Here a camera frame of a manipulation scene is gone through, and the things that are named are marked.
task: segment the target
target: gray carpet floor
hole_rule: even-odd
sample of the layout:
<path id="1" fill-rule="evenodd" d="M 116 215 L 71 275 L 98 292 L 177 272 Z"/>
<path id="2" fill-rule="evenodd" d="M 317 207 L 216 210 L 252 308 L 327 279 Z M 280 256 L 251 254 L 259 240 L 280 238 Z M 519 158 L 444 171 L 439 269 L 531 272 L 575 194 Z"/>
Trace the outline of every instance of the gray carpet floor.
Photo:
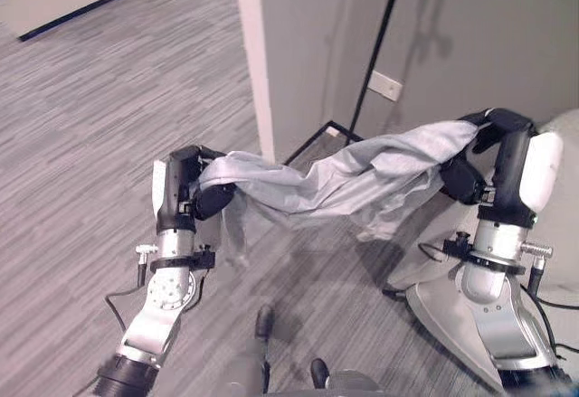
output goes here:
<path id="1" fill-rule="evenodd" d="M 117 0 L 26 43 L 0 25 L 0 395 L 70 396 L 113 353 L 102 297 L 134 284 L 134 247 L 154 241 L 152 161 L 191 143 L 259 151 L 236 0 Z M 294 166 L 339 144 L 324 135 Z M 278 317 L 273 391 L 309 388 L 321 356 L 393 394 L 488 394 L 380 293 L 403 241 L 355 234 L 256 219 L 244 266 L 219 258 L 154 395 L 206 395 L 263 302 Z"/>

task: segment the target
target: black cable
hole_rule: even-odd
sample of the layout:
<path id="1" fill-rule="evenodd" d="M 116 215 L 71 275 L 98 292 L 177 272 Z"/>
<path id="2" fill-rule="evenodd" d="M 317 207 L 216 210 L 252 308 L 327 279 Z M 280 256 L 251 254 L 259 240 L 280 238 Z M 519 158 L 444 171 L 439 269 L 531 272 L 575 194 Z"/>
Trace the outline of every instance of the black cable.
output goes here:
<path id="1" fill-rule="evenodd" d="M 79 397 L 80 395 L 82 395 L 83 392 L 87 391 L 92 385 L 95 384 L 95 382 L 97 382 L 99 379 L 99 377 L 96 375 L 94 376 L 89 383 L 87 383 L 86 385 L 84 385 L 82 388 L 80 388 L 76 393 L 74 393 L 72 395 L 72 397 Z"/>
<path id="2" fill-rule="evenodd" d="M 197 300 L 191 304 L 183 308 L 183 314 L 188 313 L 193 308 L 197 307 L 201 303 L 201 298 L 203 297 L 203 285 L 205 284 L 205 278 L 209 275 L 209 269 L 205 272 L 205 274 L 201 277 L 201 281 L 199 281 L 199 297 Z"/>
<path id="3" fill-rule="evenodd" d="M 549 307 L 553 307 L 553 308 L 572 309 L 575 311 L 579 310 L 579 305 L 556 304 L 555 302 L 549 302 L 548 300 L 544 300 L 544 299 L 540 298 L 539 296 L 536 296 L 536 300 L 538 300 L 542 304 L 545 304 L 545 305 L 547 305 Z"/>
<path id="4" fill-rule="evenodd" d="M 534 294 L 532 294 L 531 292 L 529 292 L 527 290 L 527 288 L 525 286 L 523 286 L 521 284 L 521 288 L 525 291 L 525 293 L 528 294 L 528 296 L 531 298 L 531 300 L 533 301 L 533 303 L 535 304 L 536 309 L 538 309 L 539 314 L 541 315 L 541 317 L 543 318 L 543 322 L 545 323 L 545 328 L 546 328 L 546 334 L 549 337 L 549 345 L 551 346 L 551 348 L 553 349 L 553 352 L 555 352 L 555 355 L 557 355 L 557 348 L 555 345 L 555 336 L 553 335 L 553 329 L 551 328 L 551 323 L 549 322 L 549 319 L 546 316 L 545 310 L 543 309 L 543 307 L 541 307 L 541 304 L 539 303 L 538 299 L 536 298 L 536 296 Z"/>
<path id="5" fill-rule="evenodd" d="M 418 249 L 421 251 L 421 253 L 423 253 L 426 257 L 428 257 L 431 260 L 438 261 L 439 263 L 444 262 L 444 260 L 438 260 L 436 257 L 431 255 L 430 252 L 427 251 L 427 249 L 431 249 L 444 253 L 444 250 L 439 248 L 438 246 L 431 245 L 430 243 L 419 243 Z"/>
<path id="6" fill-rule="evenodd" d="M 555 346 L 563 347 L 564 349 L 567 349 L 569 352 L 574 352 L 576 354 L 579 354 L 579 349 L 571 347 L 570 345 L 564 345 L 563 343 L 557 343 Z"/>
<path id="7" fill-rule="evenodd" d="M 140 290 L 141 287 L 143 287 L 143 286 L 137 286 L 137 287 L 134 287 L 130 290 L 120 291 L 118 293 L 109 293 L 109 294 L 105 295 L 105 302 L 110 307 L 112 314 L 114 314 L 115 317 L 117 318 L 117 321 L 119 322 L 120 328 L 122 329 L 123 332 L 125 332 L 127 330 L 127 327 L 125 326 L 125 322 L 123 321 L 123 318 L 120 316 L 119 312 L 117 311 L 117 308 L 113 305 L 110 298 L 118 297 L 118 296 L 132 295 L 136 291 Z"/>

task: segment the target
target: electrical outlet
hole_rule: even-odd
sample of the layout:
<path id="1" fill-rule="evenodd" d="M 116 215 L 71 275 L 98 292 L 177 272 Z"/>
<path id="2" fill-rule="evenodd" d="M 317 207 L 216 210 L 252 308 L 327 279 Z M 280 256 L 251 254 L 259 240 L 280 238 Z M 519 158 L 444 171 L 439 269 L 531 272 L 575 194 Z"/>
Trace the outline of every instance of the electrical outlet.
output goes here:
<path id="1" fill-rule="evenodd" d="M 368 88 L 391 101 L 397 101 L 402 92 L 403 84 L 374 70 Z"/>

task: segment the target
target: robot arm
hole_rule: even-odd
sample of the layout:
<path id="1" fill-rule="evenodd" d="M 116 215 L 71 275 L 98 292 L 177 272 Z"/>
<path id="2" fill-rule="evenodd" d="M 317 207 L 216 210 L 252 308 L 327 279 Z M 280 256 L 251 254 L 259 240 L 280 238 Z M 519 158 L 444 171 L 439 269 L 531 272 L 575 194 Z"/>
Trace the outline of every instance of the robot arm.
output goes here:
<path id="1" fill-rule="evenodd" d="M 195 302 L 195 273 L 214 267 L 214 253 L 195 250 L 195 219 L 205 220 L 220 212 L 233 198 L 234 184 L 192 187 L 207 159 L 224 156 L 204 147 L 185 147 L 165 161 L 156 161 L 153 171 L 153 208 L 157 219 L 157 246 L 138 252 L 139 278 L 152 256 L 154 276 L 147 286 L 147 299 L 135 316 L 117 352 L 100 369 L 95 394 L 144 397 L 175 342 L 180 317 Z"/>
<path id="2" fill-rule="evenodd" d="M 479 142 L 480 151 L 493 140 L 500 148 L 492 184 L 484 182 L 465 155 L 441 169 L 450 196 L 479 204 L 474 242 L 469 243 L 465 232 L 444 242 L 447 253 L 466 261 L 455 278 L 457 290 L 506 389 L 564 382 L 553 348 L 522 303 L 516 278 L 525 271 L 523 253 L 533 254 L 529 293 L 535 295 L 545 260 L 552 255 L 552 248 L 527 242 L 527 234 L 553 190 L 563 143 L 555 133 L 537 134 L 530 120 L 504 109 L 465 119 L 491 122 L 492 133 L 486 134 L 491 140 Z"/>

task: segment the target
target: black baseboard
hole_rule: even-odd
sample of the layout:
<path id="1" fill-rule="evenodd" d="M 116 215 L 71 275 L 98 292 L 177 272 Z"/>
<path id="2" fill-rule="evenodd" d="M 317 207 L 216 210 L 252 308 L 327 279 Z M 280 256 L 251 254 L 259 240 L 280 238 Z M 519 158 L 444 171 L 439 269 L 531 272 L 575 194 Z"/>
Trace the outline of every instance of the black baseboard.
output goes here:
<path id="1" fill-rule="evenodd" d="M 296 151 L 294 151 L 292 153 L 292 155 L 290 157 L 288 157 L 288 159 L 283 164 L 289 165 L 291 162 L 293 162 L 295 160 L 295 158 L 298 157 L 300 154 L 302 154 L 306 150 L 306 148 L 311 146 L 314 143 L 314 141 L 316 139 L 318 139 L 321 136 L 321 134 L 326 131 L 327 128 L 334 128 L 335 130 L 340 132 L 342 135 L 347 137 L 349 140 L 354 141 L 354 142 L 359 142 L 359 141 L 364 140 L 362 137 L 358 136 L 354 132 L 350 132 L 347 128 L 345 128 L 341 124 L 338 124 L 336 121 L 329 120 L 329 122 L 327 122 L 316 133 L 314 133 L 306 142 L 304 142 L 304 144 L 300 148 L 298 148 Z"/>
<path id="2" fill-rule="evenodd" d="M 31 38 L 35 37 L 36 35 L 38 35 L 40 33 L 45 33 L 49 29 L 52 29 L 53 27 L 58 26 L 59 24 L 63 24 L 64 22 L 68 22 L 69 20 L 73 19 L 77 15 L 85 14 L 88 11 L 94 10 L 96 7 L 104 5 L 110 1 L 114 1 L 114 0 L 98 0 L 97 2 L 93 2 L 92 4 L 88 4 L 86 6 L 83 6 L 82 8 L 79 8 L 78 10 L 73 11 L 72 13 L 68 13 L 68 14 L 64 15 L 63 17 L 59 17 L 58 19 L 53 20 L 47 24 L 43 24 L 42 26 L 40 26 L 36 29 L 32 29 L 28 33 L 20 35 L 18 37 L 18 39 L 21 42 L 25 42 L 26 40 L 30 40 Z"/>

